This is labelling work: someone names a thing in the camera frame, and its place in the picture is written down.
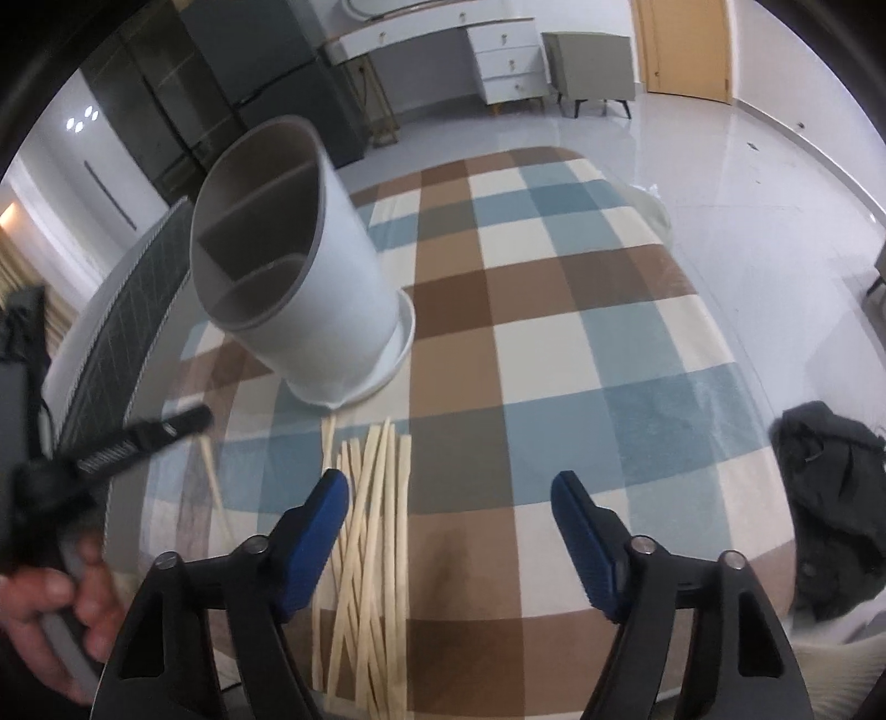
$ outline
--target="finger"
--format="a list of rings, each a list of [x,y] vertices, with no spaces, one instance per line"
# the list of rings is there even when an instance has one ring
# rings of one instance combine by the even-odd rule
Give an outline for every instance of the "finger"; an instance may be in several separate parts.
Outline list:
[[[76,702],[87,700],[65,666],[52,652],[40,625],[36,622],[13,620],[6,623],[6,631],[19,657],[40,682]]]
[[[117,640],[117,633],[123,624],[124,615],[122,607],[115,609],[105,614],[87,631],[83,638],[83,647],[92,658],[99,662],[108,662],[113,644]]]
[[[77,541],[77,553],[87,565],[99,565],[104,561],[102,546],[104,538],[98,530],[87,530]]]
[[[108,566],[104,563],[86,566],[74,602],[77,619],[87,627],[92,627],[102,615],[119,607],[120,600]]]
[[[46,567],[24,567],[0,579],[0,608],[18,622],[27,622],[74,601],[74,583],[64,573]]]

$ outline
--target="bundle of chopsticks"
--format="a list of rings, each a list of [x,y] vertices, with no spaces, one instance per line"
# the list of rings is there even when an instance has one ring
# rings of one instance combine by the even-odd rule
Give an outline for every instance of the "bundle of chopsticks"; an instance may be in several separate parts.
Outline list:
[[[331,710],[337,697],[342,655],[347,653],[354,670],[357,707],[368,711],[373,720],[401,720],[407,709],[407,534],[412,438],[398,437],[388,419],[382,426],[369,428],[362,447],[358,438],[352,438],[342,442],[333,457],[334,416],[322,422],[321,437],[323,470],[335,467],[347,477],[351,504],[330,556],[337,604],[325,687],[320,603],[316,594],[312,605],[313,685],[317,691],[325,690],[326,709]],[[378,567],[379,555],[382,567]]]

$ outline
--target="refrigerator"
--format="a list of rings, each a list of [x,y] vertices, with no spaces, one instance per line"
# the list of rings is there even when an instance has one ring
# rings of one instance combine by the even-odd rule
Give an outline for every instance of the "refrigerator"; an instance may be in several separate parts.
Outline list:
[[[305,0],[194,0],[182,21],[247,128],[280,115],[310,120],[333,164],[360,160],[369,131]]]

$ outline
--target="checkered tablecloth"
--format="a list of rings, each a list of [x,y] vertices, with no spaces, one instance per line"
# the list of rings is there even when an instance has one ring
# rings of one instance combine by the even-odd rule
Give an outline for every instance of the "checkered tablecloth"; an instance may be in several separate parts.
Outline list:
[[[497,153],[382,183],[354,204],[417,314],[399,374],[341,411],[337,432],[365,437],[391,417],[413,436],[417,714],[585,707],[615,630],[588,605],[551,517],[550,482],[564,469],[672,552],[744,552],[787,611],[793,530],[742,375],[667,249],[590,162],[550,147]],[[208,323],[190,334],[166,409],[195,401],[215,413],[236,534],[268,532],[317,480],[320,412]],[[149,473],[144,561],[170,548],[224,552],[189,444]],[[334,603],[323,596],[328,654]],[[680,683],[687,634],[682,616],[665,690]],[[310,623],[297,617],[287,636],[307,668]]]

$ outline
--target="tiled floor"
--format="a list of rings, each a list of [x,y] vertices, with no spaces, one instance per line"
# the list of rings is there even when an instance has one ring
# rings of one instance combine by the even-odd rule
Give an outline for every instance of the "tiled floor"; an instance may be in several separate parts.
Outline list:
[[[482,108],[406,123],[400,142],[341,171],[349,190],[450,160],[560,145],[603,173],[657,186],[674,257],[731,345],[768,424],[807,400],[886,432],[886,322],[873,282],[883,227],[816,160],[731,106],[663,95],[633,120]]]

